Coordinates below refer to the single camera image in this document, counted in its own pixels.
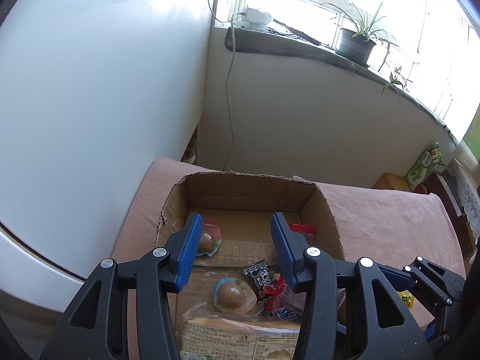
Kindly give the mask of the yellow candy packet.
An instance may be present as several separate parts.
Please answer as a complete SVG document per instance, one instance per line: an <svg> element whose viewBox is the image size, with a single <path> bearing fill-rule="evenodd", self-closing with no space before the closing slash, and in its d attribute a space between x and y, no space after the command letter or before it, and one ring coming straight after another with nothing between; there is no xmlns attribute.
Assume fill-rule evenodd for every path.
<svg viewBox="0 0 480 360"><path fill-rule="evenodd" d="M401 291L398 292L398 295L408 309L412 309L414 307L416 299L410 291Z"/></svg>

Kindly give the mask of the red-sealed dried fruit bag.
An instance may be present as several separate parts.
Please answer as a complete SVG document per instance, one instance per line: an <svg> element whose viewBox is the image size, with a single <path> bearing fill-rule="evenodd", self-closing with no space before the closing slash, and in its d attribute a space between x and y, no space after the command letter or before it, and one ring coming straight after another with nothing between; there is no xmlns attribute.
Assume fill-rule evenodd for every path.
<svg viewBox="0 0 480 360"><path fill-rule="evenodd" d="M293 310L304 310L306 295L294 293L279 273L273 273L263 287L266 296L265 309L274 311L282 307Z"/></svg>

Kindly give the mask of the clear bread bag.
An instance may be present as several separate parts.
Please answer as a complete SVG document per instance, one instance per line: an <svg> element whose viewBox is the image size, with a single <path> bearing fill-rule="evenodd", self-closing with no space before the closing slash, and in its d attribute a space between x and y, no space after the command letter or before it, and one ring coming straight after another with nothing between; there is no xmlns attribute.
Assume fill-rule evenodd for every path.
<svg viewBox="0 0 480 360"><path fill-rule="evenodd" d="M182 315L182 359L292 359L297 322L261 315L225 314L198 303Z"/></svg>

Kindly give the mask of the black white candy wrapper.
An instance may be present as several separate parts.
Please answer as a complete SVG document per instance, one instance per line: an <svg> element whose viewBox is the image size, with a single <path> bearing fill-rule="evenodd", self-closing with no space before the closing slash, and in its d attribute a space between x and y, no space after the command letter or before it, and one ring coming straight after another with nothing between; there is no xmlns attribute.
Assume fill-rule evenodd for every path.
<svg viewBox="0 0 480 360"><path fill-rule="evenodd" d="M273 277L269 265L264 259L244 267L241 271L247 278L258 301L263 301L273 295L278 280Z"/></svg>

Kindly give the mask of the packed brown egg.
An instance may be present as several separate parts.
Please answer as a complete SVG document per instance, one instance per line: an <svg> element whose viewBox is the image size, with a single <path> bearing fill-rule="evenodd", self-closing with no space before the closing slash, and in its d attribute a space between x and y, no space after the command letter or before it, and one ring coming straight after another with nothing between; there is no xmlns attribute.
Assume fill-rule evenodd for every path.
<svg viewBox="0 0 480 360"><path fill-rule="evenodd" d="M256 307L256 303L255 292L240 279L222 279L214 291L213 304L223 313L247 314Z"/></svg>

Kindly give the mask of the Chinese Snickers bar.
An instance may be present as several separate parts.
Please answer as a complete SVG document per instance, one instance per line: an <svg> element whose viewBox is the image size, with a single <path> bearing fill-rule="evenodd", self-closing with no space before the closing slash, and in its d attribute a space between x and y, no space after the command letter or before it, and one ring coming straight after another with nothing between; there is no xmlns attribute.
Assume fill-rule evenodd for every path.
<svg viewBox="0 0 480 360"><path fill-rule="evenodd" d="M287 306L274 306L271 310L264 308L259 314L281 320L299 321L303 316L303 311Z"/></svg>

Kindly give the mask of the red-topped snack bag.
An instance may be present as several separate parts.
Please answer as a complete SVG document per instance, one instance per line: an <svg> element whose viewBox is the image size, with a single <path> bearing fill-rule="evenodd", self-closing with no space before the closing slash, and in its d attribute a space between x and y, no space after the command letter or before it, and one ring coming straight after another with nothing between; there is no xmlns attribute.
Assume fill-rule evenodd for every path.
<svg viewBox="0 0 480 360"><path fill-rule="evenodd" d="M309 246L314 246L314 238L317 234L318 226L299 223L290 223L289 229L293 233L301 234Z"/></svg>

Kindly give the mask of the packed egg in box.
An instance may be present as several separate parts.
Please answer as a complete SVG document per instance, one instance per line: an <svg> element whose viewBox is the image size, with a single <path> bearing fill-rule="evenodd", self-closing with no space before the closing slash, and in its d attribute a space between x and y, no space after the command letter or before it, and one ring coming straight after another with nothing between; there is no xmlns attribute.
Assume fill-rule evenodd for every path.
<svg viewBox="0 0 480 360"><path fill-rule="evenodd" d="M204 218L202 220L202 235L196 256L212 257L219 250L221 242L221 230L216 220L214 218Z"/></svg>

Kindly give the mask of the cardboard box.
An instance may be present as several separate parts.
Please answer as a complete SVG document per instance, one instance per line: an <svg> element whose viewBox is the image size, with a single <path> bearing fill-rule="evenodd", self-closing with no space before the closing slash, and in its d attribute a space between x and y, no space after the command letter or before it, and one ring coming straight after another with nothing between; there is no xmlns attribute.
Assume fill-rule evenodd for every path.
<svg viewBox="0 0 480 360"><path fill-rule="evenodd" d="M260 260L277 262L272 243L272 215L283 213L290 224L315 225L308 243L332 258L345 257L337 225L320 188L311 183L265 175L194 173L177 182L163 204L156 244L162 246L172 233L184 227L190 213L213 219L220 229L219 250L210 258L198 257L189 282L169 296L176 338L182 337L183 315L199 303L216 310L216 284L227 277L242 279L242 270Z"/></svg>

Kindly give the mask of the green tissue box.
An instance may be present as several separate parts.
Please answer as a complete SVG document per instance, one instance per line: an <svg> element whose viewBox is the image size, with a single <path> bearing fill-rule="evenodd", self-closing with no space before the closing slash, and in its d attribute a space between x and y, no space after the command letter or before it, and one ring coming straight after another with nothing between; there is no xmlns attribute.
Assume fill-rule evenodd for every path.
<svg viewBox="0 0 480 360"><path fill-rule="evenodd" d="M432 141L412 165L404 179L408 188L413 192L432 172L442 173L444 168L440 144Z"/></svg>

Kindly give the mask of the wooden cabinet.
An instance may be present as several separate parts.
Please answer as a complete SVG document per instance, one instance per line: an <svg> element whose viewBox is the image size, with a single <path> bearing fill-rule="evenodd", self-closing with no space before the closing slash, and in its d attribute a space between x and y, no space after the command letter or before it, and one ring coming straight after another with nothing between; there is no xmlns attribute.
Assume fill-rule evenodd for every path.
<svg viewBox="0 0 480 360"><path fill-rule="evenodd" d="M410 192L411 189L404 178L392 173L383 173L374 183L373 189L390 189L404 192Z"/></svg>

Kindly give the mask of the white appliance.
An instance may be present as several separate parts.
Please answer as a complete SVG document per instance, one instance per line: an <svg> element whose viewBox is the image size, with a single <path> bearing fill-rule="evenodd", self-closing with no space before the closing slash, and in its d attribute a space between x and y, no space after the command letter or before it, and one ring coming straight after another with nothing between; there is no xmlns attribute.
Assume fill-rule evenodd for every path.
<svg viewBox="0 0 480 360"><path fill-rule="evenodd" d="M18 0L1 26L1 288L63 311L203 112L208 0Z"/></svg>

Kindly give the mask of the dark potted plant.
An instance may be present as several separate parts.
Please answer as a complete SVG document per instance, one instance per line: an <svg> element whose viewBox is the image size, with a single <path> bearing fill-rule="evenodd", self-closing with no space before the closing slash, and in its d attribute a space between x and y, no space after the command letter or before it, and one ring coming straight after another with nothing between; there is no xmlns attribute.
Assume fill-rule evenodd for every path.
<svg viewBox="0 0 480 360"><path fill-rule="evenodd" d="M341 13L355 27L354 30L341 28L340 43L336 49L336 53L349 59L364 68L368 67L368 59L377 45L377 41L387 44L387 52L379 70L386 64L386 57L390 53L392 41L386 35L386 30L378 26L378 22L383 19L380 11L383 8L381 2L373 15L367 11L360 10L355 4L350 4L354 8L353 11L343 9L342 7L331 2L323 2L322 6L334 8Z"/></svg>

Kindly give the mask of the stone window sill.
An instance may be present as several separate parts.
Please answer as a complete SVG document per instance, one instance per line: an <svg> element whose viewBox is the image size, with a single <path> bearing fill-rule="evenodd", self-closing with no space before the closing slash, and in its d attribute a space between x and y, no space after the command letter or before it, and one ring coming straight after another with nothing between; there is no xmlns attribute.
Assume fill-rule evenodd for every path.
<svg viewBox="0 0 480 360"><path fill-rule="evenodd" d="M228 29L220 43L235 54L235 107L276 108L294 125L323 124L337 133L382 141L437 141L453 150L447 125L408 94L383 89L386 80L325 49L271 33Z"/></svg>

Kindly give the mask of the white power adapter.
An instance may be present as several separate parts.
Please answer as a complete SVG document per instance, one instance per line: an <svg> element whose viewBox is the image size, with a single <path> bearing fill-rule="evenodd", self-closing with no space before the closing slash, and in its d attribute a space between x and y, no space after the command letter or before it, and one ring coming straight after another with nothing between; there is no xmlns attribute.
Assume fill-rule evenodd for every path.
<svg viewBox="0 0 480 360"><path fill-rule="evenodd" d="M264 32L272 22L272 16L254 8L246 7L236 19L236 26Z"/></svg>

